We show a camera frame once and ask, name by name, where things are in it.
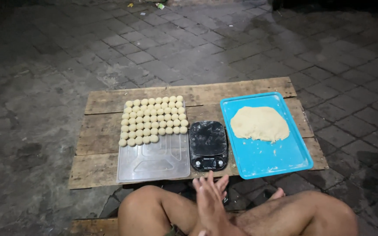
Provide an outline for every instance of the clear plastic tray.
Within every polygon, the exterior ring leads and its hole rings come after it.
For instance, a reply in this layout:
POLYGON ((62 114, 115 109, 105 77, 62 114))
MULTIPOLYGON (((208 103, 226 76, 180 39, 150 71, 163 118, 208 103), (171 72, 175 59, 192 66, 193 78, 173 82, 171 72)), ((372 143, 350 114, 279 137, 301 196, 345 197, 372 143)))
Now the clear plastic tray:
POLYGON ((188 134, 158 135, 157 143, 119 147, 116 182, 120 184, 188 177, 188 134))

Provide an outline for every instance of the digital kitchen scale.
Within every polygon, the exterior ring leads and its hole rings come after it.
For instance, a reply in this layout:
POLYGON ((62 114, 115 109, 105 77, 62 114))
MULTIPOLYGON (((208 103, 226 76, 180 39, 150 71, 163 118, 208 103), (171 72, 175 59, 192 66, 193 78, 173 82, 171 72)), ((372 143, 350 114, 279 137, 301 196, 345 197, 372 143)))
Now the digital kitchen scale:
POLYGON ((198 121, 190 126, 189 154, 197 171, 223 170, 228 163, 228 146, 224 126, 217 121, 198 121))

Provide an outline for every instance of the person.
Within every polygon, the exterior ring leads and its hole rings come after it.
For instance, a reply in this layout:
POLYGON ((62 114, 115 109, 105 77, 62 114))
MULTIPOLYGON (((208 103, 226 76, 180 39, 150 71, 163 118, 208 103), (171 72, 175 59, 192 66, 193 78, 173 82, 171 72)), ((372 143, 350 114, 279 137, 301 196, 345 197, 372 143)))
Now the person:
POLYGON ((129 194, 118 210, 120 236, 357 236, 357 220, 344 202, 317 191, 285 196, 279 188, 268 201, 236 216, 222 203, 228 175, 214 183, 194 179, 197 203, 155 186, 129 194))

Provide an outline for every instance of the brick pavement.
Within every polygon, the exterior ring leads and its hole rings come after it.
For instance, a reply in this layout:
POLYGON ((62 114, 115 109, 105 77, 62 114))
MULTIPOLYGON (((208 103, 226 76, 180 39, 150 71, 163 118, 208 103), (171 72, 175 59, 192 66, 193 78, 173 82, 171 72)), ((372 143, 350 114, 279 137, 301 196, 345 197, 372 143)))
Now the brick pavement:
MULTIPOLYGON (((322 191, 353 208, 362 235, 378 236, 378 15, 269 10, 263 1, 17 8, 0 24, 0 129, 11 129, 0 134, 47 147, 60 132, 73 149, 89 91, 290 76, 330 169, 235 184, 229 208, 262 203, 265 189, 322 191), (51 116, 30 117, 24 104, 51 116)), ((70 166, 72 155, 49 163, 70 166)))

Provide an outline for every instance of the dough mass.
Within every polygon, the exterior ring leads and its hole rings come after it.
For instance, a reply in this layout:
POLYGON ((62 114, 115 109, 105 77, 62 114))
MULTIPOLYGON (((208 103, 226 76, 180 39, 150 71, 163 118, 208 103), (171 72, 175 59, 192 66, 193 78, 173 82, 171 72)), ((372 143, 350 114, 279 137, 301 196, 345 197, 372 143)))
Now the dough mass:
POLYGON ((230 121, 237 138, 276 142, 290 135, 288 124, 278 112, 270 107, 243 107, 230 121))

